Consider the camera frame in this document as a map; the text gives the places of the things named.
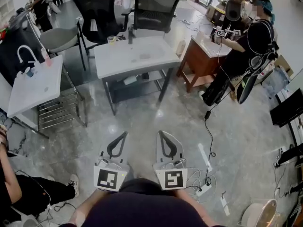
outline black faucet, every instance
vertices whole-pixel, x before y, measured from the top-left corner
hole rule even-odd
[[[134,25],[131,25],[128,28],[128,43],[133,44],[133,39],[134,38],[136,38],[136,36],[134,35]]]

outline white tabletop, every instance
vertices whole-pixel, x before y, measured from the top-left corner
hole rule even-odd
[[[9,118],[59,97],[63,57],[59,55],[51,60],[51,67],[45,62],[35,66],[31,78],[25,73],[15,78],[9,99]]]
[[[201,49],[209,56],[209,58],[226,56],[231,48],[222,44],[222,48],[220,49],[220,45],[213,43],[209,37],[205,37],[203,41],[198,42],[196,40],[196,36],[192,35],[192,39],[201,47]]]
[[[94,48],[98,78],[119,73],[148,68],[171,62],[179,62],[179,57],[162,36],[116,41]]]

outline faucet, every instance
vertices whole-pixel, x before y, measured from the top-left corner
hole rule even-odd
[[[36,63],[36,62],[39,63],[39,61],[38,61],[37,58],[35,57],[35,55],[34,55],[32,49],[29,48],[27,45],[22,45],[22,46],[20,46],[20,47],[18,48],[18,50],[17,50],[17,55],[18,55],[18,58],[19,58],[20,63],[23,62],[23,60],[22,60],[21,57],[20,57],[20,52],[19,52],[21,48],[26,48],[26,49],[28,49],[29,52],[32,54],[32,56],[33,56],[33,58],[34,58],[35,61],[29,61],[29,63]]]
[[[133,39],[134,38],[136,38],[136,36],[134,35],[134,25],[131,25],[128,28],[128,43],[133,44]]]

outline mesh chair back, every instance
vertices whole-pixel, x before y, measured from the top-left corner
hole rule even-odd
[[[170,31],[170,24],[180,0],[135,0],[134,29]]]
[[[114,13],[115,0],[74,0],[74,2],[83,16],[82,31],[89,41],[106,43],[108,36],[120,32]]]

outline grey floor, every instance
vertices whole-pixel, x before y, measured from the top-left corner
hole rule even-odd
[[[79,12],[72,2],[61,6],[62,14],[56,16],[56,25],[71,27]],[[196,11],[189,3],[181,2],[176,10],[179,20],[197,21]],[[194,35],[192,24],[187,28],[174,19],[171,32],[165,40],[175,50],[179,41],[189,42]],[[208,23],[205,18],[200,23]],[[211,30],[211,26],[201,25]],[[137,36],[154,36],[156,32],[137,31]],[[136,174],[155,180],[152,164],[155,162],[155,144],[158,130],[173,134],[182,144],[188,167],[206,170],[206,163],[198,145],[202,145],[209,154],[211,138],[204,123],[208,108],[197,95],[198,88],[186,93],[184,81],[173,76],[161,105],[157,105],[159,93],[131,99],[117,105],[117,115],[113,116],[102,83],[97,80],[94,60],[90,59],[88,71],[83,72],[79,51],[72,48],[65,52],[65,64],[79,91],[85,96],[88,127],[82,128],[72,121],[56,128],[45,130],[50,136],[44,140],[35,134],[29,134],[24,143],[28,157],[13,158],[15,169],[33,176],[51,175],[57,181],[67,183],[70,174],[80,178],[80,196],[69,202],[78,206],[93,191],[93,165],[99,147],[106,144],[113,135],[128,131],[131,153],[128,159]],[[239,105],[228,96],[210,115],[207,126],[214,136],[211,158],[212,171],[217,186],[213,187],[198,200],[210,215],[220,224],[235,226],[244,210],[255,199],[272,199],[276,187],[273,162],[280,147],[288,148],[292,138],[287,127],[273,126],[269,110],[277,103],[270,101],[261,85],[254,87],[248,100]],[[276,170],[277,181],[285,171],[280,182],[281,195],[291,184],[297,182],[294,164],[290,163]],[[230,215],[226,216],[220,201],[222,193],[228,203]],[[279,198],[277,209],[288,215],[297,195]],[[50,213],[52,222],[66,222],[73,209],[64,207],[60,212]]]

